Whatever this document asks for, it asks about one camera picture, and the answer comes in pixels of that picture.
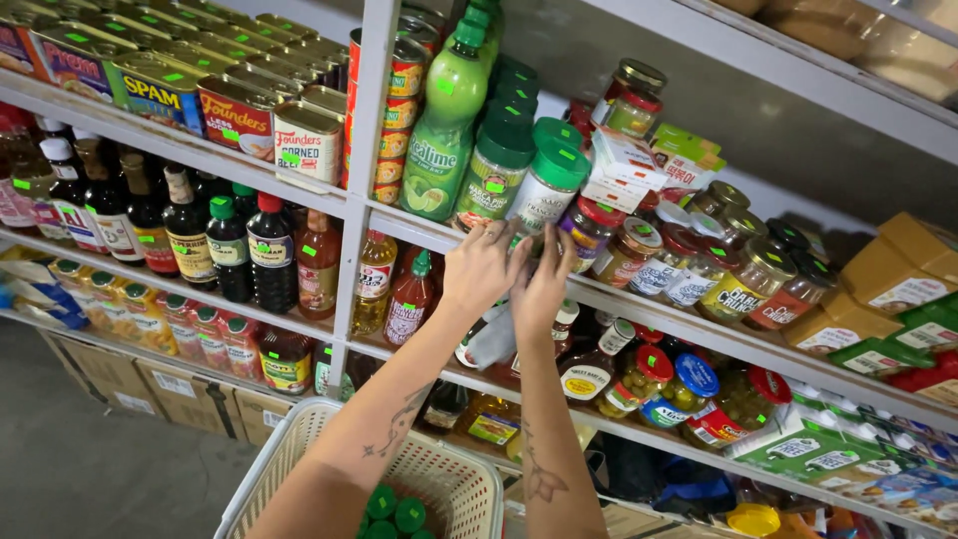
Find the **spice jar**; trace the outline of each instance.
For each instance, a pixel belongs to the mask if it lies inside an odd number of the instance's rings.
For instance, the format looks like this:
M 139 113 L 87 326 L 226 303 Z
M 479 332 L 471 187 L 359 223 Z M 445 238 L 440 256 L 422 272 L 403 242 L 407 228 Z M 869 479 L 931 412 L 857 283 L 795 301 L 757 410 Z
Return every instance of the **spice jar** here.
M 695 234 L 678 224 L 666 224 L 661 234 L 662 250 L 646 261 L 628 283 L 634 293 L 656 295 L 662 292 L 698 253 Z
M 662 102 L 645 90 L 629 88 L 615 98 L 604 125 L 635 138 L 646 136 L 655 124 Z
M 588 276 L 621 289 L 649 258 L 662 250 L 662 236 L 651 224 L 628 217 L 589 268 Z
M 695 234 L 703 238 L 715 238 L 717 240 L 725 237 L 725 227 L 704 213 L 692 212 L 689 214 L 689 219 L 692 220 L 690 228 Z
M 725 206 L 716 219 L 725 227 L 725 238 L 722 242 L 735 250 L 741 249 L 745 242 L 752 238 L 768 235 L 768 227 L 765 223 L 741 206 L 732 204 Z
M 689 266 L 665 288 L 665 295 L 677 307 L 695 305 L 700 297 L 719 283 L 725 273 L 739 265 L 739 255 L 714 238 L 703 239 L 701 247 Z
M 667 223 L 675 223 L 682 228 L 688 228 L 692 226 L 692 218 L 689 217 L 689 212 L 682 209 L 678 204 L 661 200 L 652 210 L 649 223 L 659 230 Z
M 798 271 L 784 251 L 769 240 L 745 244 L 742 262 L 696 303 L 696 310 L 720 324 L 737 322 L 775 295 Z
M 768 240 L 784 252 L 809 250 L 811 242 L 801 230 L 785 221 L 772 218 L 765 222 L 768 227 Z
M 670 429 L 702 411 L 709 398 L 719 392 L 719 379 L 705 361 L 682 354 L 674 362 L 675 375 L 657 395 L 633 415 L 640 423 L 658 429 Z
M 661 71 L 637 59 L 620 59 L 619 67 L 612 74 L 612 81 L 605 89 L 605 94 L 592 110 L 592 123 L 596 126 L 604 125 L 606 114 L 623 91 L 629 88 L 641 88 L 658 95 L 668 81 Z
M 833 271 L 804 250 L 788 255 L 798 274 L 762 305 L 742 320 L 746 326 L 768 331 L 779 329 L 799 317 L 822 300 L 822 296 L 838 283 Z
M 699 449 L 720 449 L 756 432 L 776 407 L 791 402 L 788 382 L 757 365 L 722 372 L 718 385 L 718 395 L 678 428 Z
M 652 216 L 655 215 L 655 207 L 658 206 L 658 202 L 658 193 L 649 189 L 646 195 L 642 197 L 642 201 L 639 202 L 639 206 L 632 212 L 632 215 L 642 221 L 650 222 Z
M 716 179 L 708 187 L 696 193 L 689 203 L 685 204 L 685 209 L 689 212 L 702 212 L 709 217 L 717 217 L 729 204 L 748 209 L 751 203 L 745 193 Z
M 672 362 L 650 344 L 639 346 L 634 357 L 618 372 L 615 384 L 609 384 L 603 397 L 596 399 L 596 409 L 605 417 L 622 418 L 638 410 L 672 379 Z
M 569 206 L 559 228 L 572 236 L 576 243 L 576 265 L 573 273 L 588 270 L 599 253 L 608 244 L 615 228 L 622 224 L 628 214 L 595 200 L 579 197 Z

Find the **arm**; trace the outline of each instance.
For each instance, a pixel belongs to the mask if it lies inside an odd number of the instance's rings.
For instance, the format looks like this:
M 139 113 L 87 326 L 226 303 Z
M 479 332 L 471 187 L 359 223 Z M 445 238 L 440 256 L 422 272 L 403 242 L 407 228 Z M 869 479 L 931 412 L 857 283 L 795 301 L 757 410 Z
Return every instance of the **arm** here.
M 354 538 L 363 510 L 453 350 L 515 282 L 530 242 L 506 252 L 514 227 L 477 226 L 445 257 L 436 312 L 363 385 L 289 472 L 249 539 Z
M 515 340 L 522 358 L 522 480 L 530 539 L 607 537 L 605 518 L 572 427 L 559 370 L 552 324 L 565 297 L 565 277 L 575 262 L 572 238 L 545 231 L 542 261 L 531 280 L 519 277 L 511 292 Z

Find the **lime juice bottle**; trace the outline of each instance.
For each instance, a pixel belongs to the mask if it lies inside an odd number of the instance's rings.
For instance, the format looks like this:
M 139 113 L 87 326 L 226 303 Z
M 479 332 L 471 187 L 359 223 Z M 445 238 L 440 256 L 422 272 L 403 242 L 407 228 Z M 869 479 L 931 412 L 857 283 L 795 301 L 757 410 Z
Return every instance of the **lime juice bottle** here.
M 409 140 L 399 192 L 403 209 L 438 222 L 452 214 L 472 152 L 472 122 L 489 82 L 479 60 L 482 27 L 463 19 L 452 36 L 455 43 L 436 56 L 426 75 L 426 107 Z

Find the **chili crunch jar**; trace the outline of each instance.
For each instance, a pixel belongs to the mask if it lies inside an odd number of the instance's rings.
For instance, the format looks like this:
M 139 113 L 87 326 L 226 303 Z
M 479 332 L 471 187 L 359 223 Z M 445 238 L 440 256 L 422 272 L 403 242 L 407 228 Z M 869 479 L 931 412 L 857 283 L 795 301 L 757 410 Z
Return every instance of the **chili crunch jar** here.
M 718 217 L 725 206 L 734 204 L 742 209 L 748 209 L 751 200 L 735 187 L 721 181 L 714 180 L 705 189 L 696 193 L 685 205 L 688 212 L 702 212 L 709 217 Z
M 757 365 L 726 370 L 718 377 L 718 395 L 678 429 L 699 449 L 717 450 L 765 426 L 775 408 L 791 402 L 782 376 Z
M 651 224 L 628 217 L 612 241 L 589 268 L 588 276 L 621 289 L 649 258 L 662 250 L 662 236 Z
M 572 267 L 573 273 L 582 273 L 592 266 L 615 228 L 622 224 L 626 217 L 626 212 L 586 197 L 579 197 L 575 204 L 569 206 L 559 222 L 559 228 L 568 232 L 576 243 L 576 265 Z
M 662 292 L 698 253 L 696 235 L 678 224 L 667 223 L 660 234 L 662 250 L 647 260 L 628 283 L 635 293 L 656 295 Z
M 762 238 L 749 240 L 741 258 L 741 265 L 696 303 L 696 310 L 713 322 L 727 325 L 741 320 L 798 271 L 784 251 Z
M 817 305 L 826 292 L 838 284 L 834 272 L 804 250 L 788 255 L 798 274 L 759 309 L 752 311 L 741 322 L 746 326 L 768 331 L 779 329 Z
M 609 384 L 603 397 L 596 399 L 596 409 L 605 417 L 622 418 L 638 410 L 665 388 L 674 369 L 665 352 L 643 344 L 616 374 L 615 384 Z

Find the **product label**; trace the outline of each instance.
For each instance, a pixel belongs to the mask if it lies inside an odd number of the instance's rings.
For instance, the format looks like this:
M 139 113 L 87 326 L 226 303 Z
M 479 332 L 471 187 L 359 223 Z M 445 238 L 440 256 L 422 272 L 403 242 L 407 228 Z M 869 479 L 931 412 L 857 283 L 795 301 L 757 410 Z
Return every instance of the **product label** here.
M 178 73 L 170 73 L 167 78 L 175 78 Z M 179 93 L 175 90 L 146 82 L 142 79 L 123 74 L 126 95 L 129 96 L 129 110 L 160 124 L 171 125 L 188 130 L 196 136 L 203 136 L 206 124 L 199 113 L 199 100 L 196 92 Z
M 213 267 L 213 258 L 210 256 L 210 247 L 206 243 L 206 234 L 194 236 L 179 236 L 167 232 L 176 265 L 180 268 L 183 278 L 194 283 L 205 283 L 217 278 L 217 270 Z
M 52 200 L 40 201 L 35 199 L 33 206 L 30 208 L 30 215 L 34 218 L 40 232 L 47 238 L 51 240 L 70 239 L 70 231 L 63 223 L 63 219 L 60 218 L 57 207 L 54 206 Z
M 262 268 L 285 268 L 293 261 L 293 239 L 264 238 L 249 232 L 249 257 L 253 264 Z
M 635 396 L 622 382 L 619 382 L 605 390 L 605 400 L 615 408 L 628 412 L 638 410 L 649 399 Z
M 915 392 L 938 402 L 958 406 L 958 380 L 945 380 Z
M 852 330 L 838 327 L 827 327 L 811 337 L 796 344 L 798 348 L 808 350 L 812 354 L 828 354 L 841 350 L 859 342 L 861 338 Z
M 862 374 L 872 374 L 881 370 L 901 366 L 901 363 L 880 354 L 874 350 L 869 350 L 864 354 L 857 355 L 844 363 L 845 368 L 852 369 Z
M 170 246 L 170 238 L 167 237 L 167 229 L 140 228 L 133 227 L 133 234 L 143 249 L 143 255 L 147 259 L 147 266 L 153 271 L 160 273 L 172 273 L 179 271 L 176 265 L 176 255 Z
M 477 438 L 490 441 L 496 445 L 506 445 L 519 431 L 519 426 L 491 413 L 480 413 L 475 422 L 469 427 L 469 433 Z
M 66 224 L 66 229 L 70 231 L 78 246 L 103 254 L 110 252 L 86 208 L 75 206 L 66 200 L 54 200 L 54 206 L 63 216 L 63 224 Z
M 868 302 L 886 313 L 896 315 L 939 297 L 945 297 L 948 288 L 934 279 L 911 278 L 901 281 L 894 288 Z
M 424 317 L 425 306 L 417 307 L 409 303 L 399 303 L 393 297 L 389 300 L 383 336 L 393 344 L 405 344 L 419 329 Z
M 376 299 L 389 292 L 389 277 L 393 272 L 393 264 L 386 266 L 359 265 L 359 282 L 356 283 L 356 295 L 367 299 Z
M 11 178 L 0 179 L 0 222 L 6 226 L 33 226 L 33 202 L 13 189 Z
M 753 311 L 750 317 L 763 327 L 778 329 L 792 322 L 808 309 L 811 309 L 811 304 L 799 301 L 779 290 L 761 308 Z
M 326 311 L 336 304 L 339 265 L 312 269 L 299 267 L 300 305 L 312 311 Z
M 466 170 L 466 186 L 456 200 L 456 220 L 467 230 L 479 224 L 492 224 L 505 217 L 525 176 L 525 169 L 498 169 L 481 153 L 472 154 Z
M 335 183 L 342 153 L 341 131 L 324 134 L 274 118 L 274 159 L 279 167 L 293 169 L 323 183 Z
M 74 35 L 76 40 L 88 41 L 81 34 Z M 37 52 L 42 54 L 53 75 L 54 82 L 69 92 L 103 103 L 113 103 L 113 90 L 107 77 L 107 68 L 103 62 L 76 49 L 62 47 L 41 35 L 35 35 Z
M 904 342 L 912 348 L 932 348 L 934 352 L 940 352 L 947 348 L 953 348 L 954 343 L 958 341 L 958 334 L 947 329 L 945 326 L 928 322 L 917 328 L 895 337 L 895 339 Z
M 675 303 L 683 307 L 692 307 L 700 297 L 712 290 L 718 283 L 718 281 L 706 279 L 688 269 L 683 269 L 664 290 L 665 295 Z
M 316 364 L 316 394 L 321 397 L 326 397 L 330 394 L 330 370 L 332 367 L 326 363 L 317 363 Z M 353 386 L 353 380 L 350 378 L 350 375 L 343 373 L 343 378 L 340 380 L 342 387 L 339 389 L 339 400 L 340 402 L 346 402 L 350 400 L 350 397 L 356 394 L 356 388 Z
M 260 358 L 262 360 L 262 372 L 266 375 L 266 383 L 270 387 L 290 393 L 300 391 L 306 387 L 310 374 L 309 360 L 311 355 L 307 354 L 296 363 L 281 362 L 262 353 Z
M 587 401 L 598 395 L 611 380 L 611 373 L 591 365 L 570 367 L 561 378 L 565 396 L 580 401 Z
M 458 413 L 436 410 L 430 406 L 425 409 L 425 413 L 422 415 L 422 420 L 434 427 L 439 427 L 440 429 L 451 429 L 452 426 L 456 424 L 456 420 L 459 419 L 459 415 L 460 414 Z
M 599 256 L 599 251 L 608 244 L 607 237 L 590 236 L 579 230 L 568 215 L 562 219 L 559 228 L 568 232 L 576 243 L 576 264 L 572 267 L 573 273 L 582 273 L 592 267 L 592 263 Z
M 629 286 L 645 295 L 656 295 L 665 290 L 681 271 L 661 260 L 651 258 L 642 265 L 642 268 L 639 268 L 638 273 L 629 282 Z
M 210 258 L 218 266 L 242 266 L 249 260 L 249 240 L 214 240 L 209 236 L 206 242 L 210 244 Z
M 768 300 L 767 295 L 753 292 L 739 282 L 739 279 L 726 273 L 718 284 L 700 301 L 717 316 L 738 318 L 742 314 L 749 314 Z
M 672 406 L 662 395 L 655 395 L 642 405 L 642 413 L 652 424 L 663 429 L 670 429 L 692 416 Z
M 716 448 L 741 440 L 749 434 L 711 400 L 702 411 L 693 414 L 687 423 L 698 439 Z
M 541 234 L 546 223 L 557 223 L 575 193 L 560 193 L 539 183 L 532 172 L 526 174 L 506 219 L 518 217 L 530 236 Z
M 100 230 L 106 241 L 106 247 L 113 253 L 114 258 L 117 260 L 144 259 L 143 248 L 133 237 L 133 225 L 130 224 L 126 215 L 97 214 L 93 216 L 93 223 Z
M 206 137 L 234 150 L 273 162 L 273 111 L 198 88 L 206 120 Z

